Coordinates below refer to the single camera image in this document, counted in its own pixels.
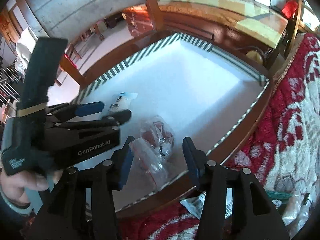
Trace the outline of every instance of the yellow tabletop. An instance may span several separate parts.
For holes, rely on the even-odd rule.
[[[276,48],[288,20],[253,0],[159,0],[161,11],[216,20]]]

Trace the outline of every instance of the human hand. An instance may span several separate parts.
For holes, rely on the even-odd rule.
[[[61,178],[62,170],[55,171],[53,182],[56,184]],[[8,176],[4,169],[0,173],[0,184],[6,197],[14,204],[25,206],[30,203],[24,188],[45,191],[49,185],[46,178],[40,174],[29,171],[21,171],[13,176]]]

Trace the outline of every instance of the striped border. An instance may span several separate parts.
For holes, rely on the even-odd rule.
[[[101,85],[103,85],[105,82],[107,82],[108,80],[110,80],[111,78],[113,78],[114,76],[116,76],[118,73],[124,71],[126,68],[130,67],[131,65],[133,65],[134,63],[138,62],[139,60],[141,60],[142,58],[150,55],[151,53],[156,52],[157,50],[172,44],[174,41],[178,41],[178,40],[183,40],[186,41],[190,44],[192,44],[193,46],[196,46],[200,49],[203,49],[207,52],[212,52],[214,54],[218,54],[219,56],[225,58],[226,60],[232,62],[234,65],[236,65],[237,67],[239,67],[242,71],[244,71],[245,73],[247,73],[248,75],[250,75],[251,77],[253,77],[255,80],[257,80],[259,82],[259,84],[261,86],[263,86],[263,90],[261,91],[261,93],[257,96],[256,100],[251,104],[251,106],[248,108],[248,110],[241,116],[241,118],[238,120],[238,122],[231,128],[231,130],[229,130],[207,153],[206,155],[208,155],[209,153],[211,153],[215,148],[218,147],[219,144],[221,144],[237,127],[238,125],[242,122],[242,120],[247,116],[247,114],[251,111],[251,109],[254,107],[254,105],[257,103],[257,101],[259,100],[259,98],[261,97],[261,95],[263,94],[263,92],[265,91],[267,85],[269,84],[269,80],[264,76],[261,75],[256,69],[254,69],[253,67],[251,67],[250,65],[248,65],[247,63],[245,63],[244,61],[240,60],[239,58],[233,56],[232,54],[220,49],[217,46],[214,46],[213,44],[204,41],[200,38],[196,38],[192,35],[186,34],[186,33],[174,33],[162,40],[159,40],[151,45],[149,45],[146,48],[143,48],[142,50],[136,52],[135,54],[133,54],[132,56],[126,58],[125,60],[121,61],[119,64],[117,64],[116,66],[114,66],[113,68],[111,68],[110,70],[108,70],[106,73],[104,73],[102,76],[100,76],[99,78],[97,78],[95,81],[93,81],[89,86],[87,86],[85,89],[81,90],[79,95],[74,98],[70,104],[79,104],[83,101],[84,98],[86,98],[88,95],[90,95],[92,93],[92,91],[97,90]],[[177,179],[181,178],[183,175],[185,175],[188,171],[183,171],[182,173],[178,174],[177,176],[175,176],[172,180],[170,180],[169,182],[167,182],[166,184],[164,184],[162,186],[161,189],[167,187],[168,185],[172,184],[173,182],[175,182]],[[148,195],[145,195],[144,197],[116,210],[116,212],[124,210],[126,208],[129,208],[145,199],[147,199],[148,197],[156,194],[157,191],[153,191]]]
[[[261,95],[263,94],[263,92],[266,90],[267,86],[269,84],[269,80],[266,80],[266,83],[263,87],[263,90],[260,92],[260,94],[257,96],[256,100],[251,104],[251,106],[248,108],[248,110],[241,116],[241,118],[238,120],[238,122],[231,128],[231,130],[229,130],[207,153],[206,155],[209,155],[215,148],[217,148],[219,146],[219,144],[221,144],[238,126],[239,124],[243,121],[243,119],[247,116],[247,114],[251,111],[251,109],[254,107],[254,105],[258,102],[259,98],[261,97]],[[221,164],[223,164],[226,160],[228,159],[228,157],[221,162]],[[160,190],[164,189],[165,187],[169,186],[170,184],[172,184],[173,182],[175,182],[176,180],[180,179],[182,176],[184,176],[185,174],[187,174],[188,171],[183,171],[182,173],[178,174],[177,176],[175,176],[172,180],[168,181],[166,184],[164,184]],[[158,191],[152,191],[150,194],[145,195],[144,197],[136,200],[135,202],[132,202],[118,210],[116,210],[116,212],[124,210],[126,208],[129,208],[145,199],[147,199],[148,197],[151,197],[152,195],[156,194]]]

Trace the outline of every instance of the red blanket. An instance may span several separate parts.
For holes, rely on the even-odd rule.
[[[257,129],[227,164],[250,168],[265,189],[309,192],[314,200],[320,181],[319,45],[311,34],[301,37]],[[177,203],[120,227],[128,240],[174,240],[193,239],[198,223]]]

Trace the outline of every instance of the metal screw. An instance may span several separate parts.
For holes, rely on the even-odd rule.
[[[112,160],[104,160],[102,164],[103,166],[110,166],[112,164]]]
[[[242,171],[243,171],[244,174],[250,174],[251,173],[249,168],[243,168]]]
[[[208,161],[207,161],[207,164],[208,164],[210,167],[214,167],[215,165],[217,165],[217,163],[216,163],[214,160],[208,160]]]
[[[75,174],[77,171],[77,168],[76,167],[70,167],[69,169],[67,169],[67,172],[69,174]]]

